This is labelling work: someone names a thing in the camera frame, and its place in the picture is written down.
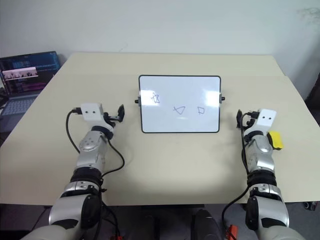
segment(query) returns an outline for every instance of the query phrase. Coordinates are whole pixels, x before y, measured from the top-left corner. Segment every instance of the gray floor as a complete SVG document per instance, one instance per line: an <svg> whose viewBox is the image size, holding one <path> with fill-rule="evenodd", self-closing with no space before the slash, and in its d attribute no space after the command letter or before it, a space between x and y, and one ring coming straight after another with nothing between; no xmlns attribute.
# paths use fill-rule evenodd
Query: gray floor
<svg viewBox="0 0 320 240"><path fill-rule="evenodd" d="M221 224L220 218L223 207L223 204L205 205L205 209L212 214L219 224ZM320 205L318 205L316 211L305 210L302 203L288 203L287 208L291 228L297 230L307 240L319 239ZM43 209L43 206L3 204L0 209L0 230L30 230ZM189 240L192 215L200 208L117 206L112 207L112 209L118 217L120 231L123 235L128 236L132 227L143 216L151 215L159 220L161 240ZM48 209L41 217L36 225L37 228L48 223L49 211ZM226 213L227 223L239 227L239 240L256 240L255 233L245 225L245 214L242 206L235 204ZM113 230L114 228L109 223L104 222L98 239L109 239Z"/></svg>

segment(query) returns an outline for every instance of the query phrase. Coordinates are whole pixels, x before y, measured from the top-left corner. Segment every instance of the laptop keyboard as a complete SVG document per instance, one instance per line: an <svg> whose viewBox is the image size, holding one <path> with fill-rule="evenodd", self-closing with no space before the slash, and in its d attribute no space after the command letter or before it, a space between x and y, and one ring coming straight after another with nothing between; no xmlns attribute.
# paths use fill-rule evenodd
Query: laptop keyboard
<svg viewBox="0 0 320 240"><path fill-rule="evenodd" d="M9 101L3 110L2 116L23 114L28 110L34 100L35 98Z"/></svg>

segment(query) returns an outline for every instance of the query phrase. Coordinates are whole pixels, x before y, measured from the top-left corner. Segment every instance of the table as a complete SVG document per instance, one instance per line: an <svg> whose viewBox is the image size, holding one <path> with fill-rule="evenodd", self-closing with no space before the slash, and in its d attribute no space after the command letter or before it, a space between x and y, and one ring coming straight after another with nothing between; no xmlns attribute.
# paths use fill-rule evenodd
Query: table
<svg viewBox="0 0 320 240"><path fill-rule="evenodd" d="M220 75L226 97L220 131L142 133L140 109L134 103L141 74ZM272 56L75 53L0 149L1 203L55 202L77 161L66 135L66 115L85 102L100 102L110 114L121 104L125 107L112 143L126 165L104 179L103 199L109 205L229 202L246 187L236 114L238 109L259 108L278 112L272 130L281 132L284 149L274 151L273 158L284 200L320 200L320 129ZM76 143L89 130L81 115L72 115L69 126ZM111 148L106 159L105 170L121 163Z"/></svg>

